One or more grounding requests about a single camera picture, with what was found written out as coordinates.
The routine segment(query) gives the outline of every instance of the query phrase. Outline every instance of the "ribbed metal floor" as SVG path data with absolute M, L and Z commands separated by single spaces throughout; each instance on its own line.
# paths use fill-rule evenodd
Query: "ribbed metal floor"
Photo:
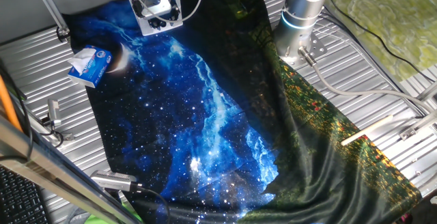
M 265 0 L 273 28 L 279 22 L 284 1 Z M 315 33 L 328 49 L 328 55 L 318 60 L 320 70 L 335 87 L 347 90 L 392 89 L 392 85 L 373 67 L 368 56 L 355 44 L 354 47 L 359 51 L 349 45 L 351 39 L 335 25 L 319 20 Z M 74 142 L 65 142 L 59 150 L 85 173 L 91 174 L 97 169 L 107 170 L 109 166 L 85 88 L 66 76 L 70 69 L 67 60 L 72 55 L 70 46 L 57 39 L 55 28 L 0 47 L 0 57 L 18 87 L 28 96 L 27 105 L 32 112 L 44 117 L 47 99 L 58 99 L 63 124 L 57 130 L 71 132 L 75 136 Z M 437 171 L 437 137 L 431 131 L 405 142 L 398 136 L 400 131 L 416 122 L 412 117 L 417 114 L 408 104 L 385 95 L 337 96 L 326 91 L 310 67 L 303 66 L 297 71 L 359 128 L 365 128 L 388 114 L 394 115 L 394 122 L 375 130 L 368 135 L 369 138 L 416 184 L 423 195 L 437 188 L 436 180 L 427 182 Z M 437 68 L 432 71 L 437 79 Z M 44 197 L 54 222 L 65 220 L 72 205 L 48 191 L 44 191 Z
M 58 40 L 56 28 L 0 47 L 0 58 L 28 97 L 25 103 L 33 114 L 45 117 L 47 99 L 58 99 L 62 125 L 56 131 L 71 132 L 75 137 L 65 141 L 59 151 L 90 175 L 97 169 L 109 169 L 109 165 L 85 87 L 67 77 L 71 69 L 67 60 L 72 56 L 70 45 Z M 62 222 L 72 204 L 46 190 L 43 195 L 54 223 Z

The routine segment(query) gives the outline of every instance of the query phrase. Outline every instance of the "wooden stick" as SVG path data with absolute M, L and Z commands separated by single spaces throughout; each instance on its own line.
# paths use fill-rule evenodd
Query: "wooden stick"
M 367 134 L 367 133 L 369 133 L 369 132 L 371 132 L 371 131 L 379 128 L 379 127 L 381 127 L 382 125 L 388 123 L 392 119 L 393 119 L 393 115 L 388 115 L 385 118 L 382 118 L 381 120 L 379 120 L 379 121 L 373 123 L 372 125 L 364 128 L 363 130 L 361 130 L 360 132 L 356 133 L 355 135 L 352 135 L 351 137 L 343 140 L 341 142 L 341 145 L 345 146 L 345 145 L 353 142 L 355 139 L 358 139 L 359 137 L 361 137 L 361 136 L 363 136 L 363 135 L 365 135 L 365 134 Z

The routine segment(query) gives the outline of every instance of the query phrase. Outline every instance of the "tissue box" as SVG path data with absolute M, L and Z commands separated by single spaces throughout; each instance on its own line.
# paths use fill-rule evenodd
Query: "tissue box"
M 96 53 L 94 53 L 94 56 L 90 59 L 85 69 L 83 69 L 82 75 L 79 75 L 79 72 L 72 67 L 68 73 L 68 77 L 77 83 L 96 88 L 104 71 L 107 69 L 109 63 L 111 63 L 112 55 L 110 52 L 95 46 L 87 45 L 85 48 L 94 48 Z

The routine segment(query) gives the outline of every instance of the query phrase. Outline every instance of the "tissue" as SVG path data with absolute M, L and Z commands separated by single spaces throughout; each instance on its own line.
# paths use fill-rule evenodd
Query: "tissue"
M 91 58 L 94 56 L 94 53 L 96 53 L 96 51 L 97 50 L 94 48 L 84 48 L 82 51 L 76 53 L 76 55 L 74 55 L 72 59 L 68 60 L 68 63 L 73 65 L 73 67 L 79 73 L 79 76 L 81 76 L 83 74 L 83 70 L 85 69 Z
M 74 82 L 96 88 L 111 60 L 110 52 L 87 45 L 68 61 L 73 65 L 68 77 Z

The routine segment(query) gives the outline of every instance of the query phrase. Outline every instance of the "galaxy print fabric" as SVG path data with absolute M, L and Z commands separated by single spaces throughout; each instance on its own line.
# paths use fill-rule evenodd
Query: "galaxy print fabric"
M 182 0 L 189 14 L 197 0 Z M 263 0 L 203 0 L 143 37 L 127 0 L 66 16 L 72 48 L 111 51 L 87 88 L 111 170 L 160 193 L 171 223 L 390 223 L 420 193 L 279 61 Z M 155 196 L 126 194 L 146 223 Z

